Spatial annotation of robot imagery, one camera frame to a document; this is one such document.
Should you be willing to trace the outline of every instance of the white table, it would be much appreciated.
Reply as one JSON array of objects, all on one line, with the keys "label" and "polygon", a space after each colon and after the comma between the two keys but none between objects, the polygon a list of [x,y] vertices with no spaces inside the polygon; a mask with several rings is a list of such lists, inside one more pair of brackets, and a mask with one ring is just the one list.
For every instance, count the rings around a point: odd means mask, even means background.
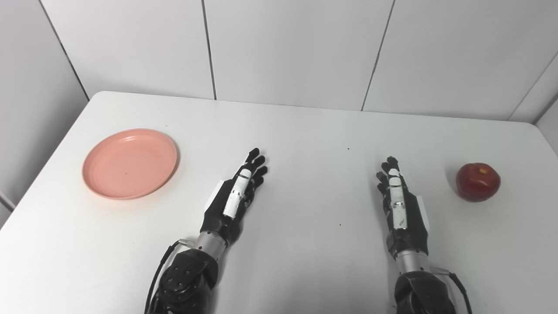
[{"label": "white table", "polygon": [[[139,199],[94,195],[87,153],[137,127],[175,140],[176,173]],[[270,172],[226,253],[214,313],[394,313],[374,177],[389,155],[424,197],[432,264],[459,275],[475,314],[558,312],[558,158],[532,125],[103,92],[0,231],[0,313],[142,313],[167,246],[197,236],[215,184],[255,146]],[[481,203],[452,190],[474,161],[502,177]]]}]

